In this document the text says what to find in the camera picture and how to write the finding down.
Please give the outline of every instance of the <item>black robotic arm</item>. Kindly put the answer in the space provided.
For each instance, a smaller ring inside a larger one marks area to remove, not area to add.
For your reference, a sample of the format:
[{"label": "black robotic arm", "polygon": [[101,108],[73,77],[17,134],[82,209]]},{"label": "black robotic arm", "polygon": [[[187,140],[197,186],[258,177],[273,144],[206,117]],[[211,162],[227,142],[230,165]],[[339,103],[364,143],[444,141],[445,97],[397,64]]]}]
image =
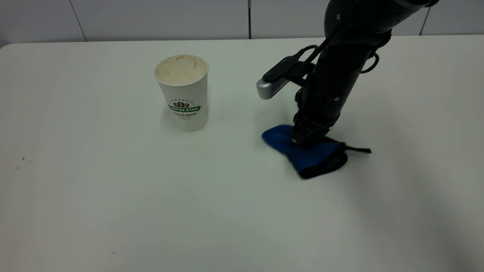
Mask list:
[{"label": "black robotic arm", "polygon": [[[376,50],[390,40],[394,26],[438,0],[331,0],[325,15],[325,41],[304,62],[298,54],[284,58],[257,83],[263,99],[274,96],[292,81],[302,88],[296,93],[298,113],[291,140],[311,145],[325,136],[339,118],[358,76],[378,63]],[[311,61],[319,54],[316,65]],[[374,64],[362,71],[364,64]]]}]

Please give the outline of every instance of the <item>black cable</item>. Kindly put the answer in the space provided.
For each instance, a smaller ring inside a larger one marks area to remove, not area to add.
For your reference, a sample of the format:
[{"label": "black cable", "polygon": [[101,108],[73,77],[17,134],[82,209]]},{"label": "black cable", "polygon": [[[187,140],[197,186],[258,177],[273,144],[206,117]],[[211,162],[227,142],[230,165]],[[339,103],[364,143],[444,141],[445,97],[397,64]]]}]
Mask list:
[{"label": "black cable", "polygon": [[326,37],[326,39],[324,39],[323,43],[318,46],[314,51],[313,53],[311,53],[311,55],[303,62],[303,66],[306,66],[308,65],[309,63],[311,63],[314,58],[319,54],[321,53],[321,51],[328,45],[328,43],[331,41],[331,39],[334,37],[334,35],[336,34],[336,32],[339,30],[339,28],[344,24],[346,23],[346,21],[351,18],[351,16],[353,15],[353,13],[361,6],[361,4],[363,4],[363,2],[365,2],[366,0],[359,0],[354,6],[353,8],[349,11],[349,13],[341,20],[341,23],[339,25],[337,25],[334,30],[328,35],[328,37]]},{"label": "black cable", "polygon": [[299,52],[297,52],[294,56],[297,56],[298,58],[300,58],[307,50],[317,48],[317,47],[318,47],[317,45],[306,46],[305,48],[299,50]]},{"label": "black cable", "polygon": [[375,53],[375,62],[370,66],[370,68],[368,68],[364,71],[361,71],[360,74],[368,73],[371,70],[373,70],[377,66],[379,61],[380,61],[380,57],[378,56],[378,54]]}]

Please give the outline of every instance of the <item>white paper cup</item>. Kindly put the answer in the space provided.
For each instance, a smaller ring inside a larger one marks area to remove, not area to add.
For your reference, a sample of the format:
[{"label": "white paper cup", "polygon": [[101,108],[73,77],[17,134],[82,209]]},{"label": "white paper cup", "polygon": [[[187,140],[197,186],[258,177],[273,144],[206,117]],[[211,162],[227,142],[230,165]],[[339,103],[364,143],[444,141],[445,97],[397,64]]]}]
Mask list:
[{"label": "white paper cup", "polygon": [[194,55],[175,55],[158,63],[156,81],[171,111],[175,125],[196,131],[207,122],[208,64]]}]

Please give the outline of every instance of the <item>table surface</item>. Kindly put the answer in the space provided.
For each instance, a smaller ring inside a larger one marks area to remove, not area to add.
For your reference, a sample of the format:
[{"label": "table surface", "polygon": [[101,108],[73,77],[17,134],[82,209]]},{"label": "table surface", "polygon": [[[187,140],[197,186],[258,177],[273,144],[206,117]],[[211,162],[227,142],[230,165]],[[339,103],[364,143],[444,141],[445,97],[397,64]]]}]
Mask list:
[{"label": "table surface", "polygon": [[[352,153],[301,180],[261,134],[321,39],[14,44],[0,50],[0,271],[484,271],[484,36],[394,37],[329,136]],[[210,65],[209,116],[175,128],[153,77]]]}]

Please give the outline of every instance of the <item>cup logo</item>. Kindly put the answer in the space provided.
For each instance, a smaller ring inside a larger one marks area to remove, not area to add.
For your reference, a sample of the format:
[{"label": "cup logo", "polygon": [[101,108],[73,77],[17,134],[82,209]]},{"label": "cup logo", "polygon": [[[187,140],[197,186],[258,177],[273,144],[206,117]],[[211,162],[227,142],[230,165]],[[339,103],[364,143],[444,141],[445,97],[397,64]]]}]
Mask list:
[{"label": "cup logo", "polygon": [[200,106],[195,106],[192,101],[184,100],[184,99],[172,99],[168,103],[168,107],[173,111],[179,112],[193,112],[199,111]]}]

